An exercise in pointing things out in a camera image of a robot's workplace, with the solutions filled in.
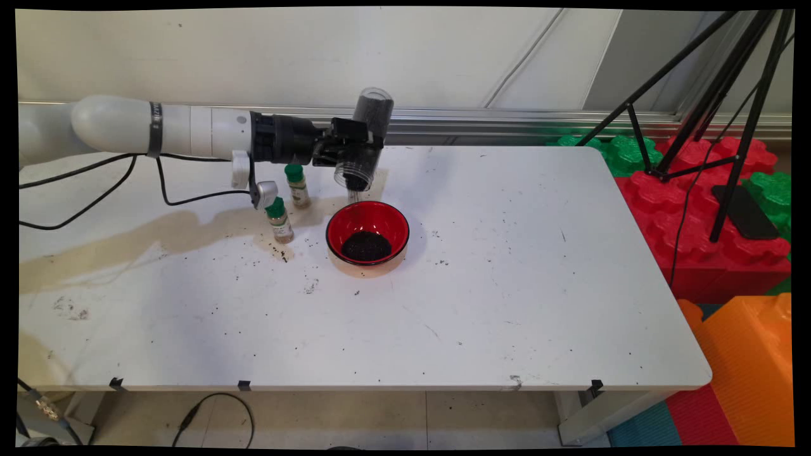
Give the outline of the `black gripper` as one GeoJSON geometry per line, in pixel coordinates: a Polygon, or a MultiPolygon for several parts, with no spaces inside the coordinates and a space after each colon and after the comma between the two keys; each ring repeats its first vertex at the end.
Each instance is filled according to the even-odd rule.
{"type": "Polygon", "coordinates": [[[373,142],[365,122],[334,117],[328,129],[286,115],[251,112],[251,158],[255,162],[312,167],[374,168],[383,142],[373,142]]]}

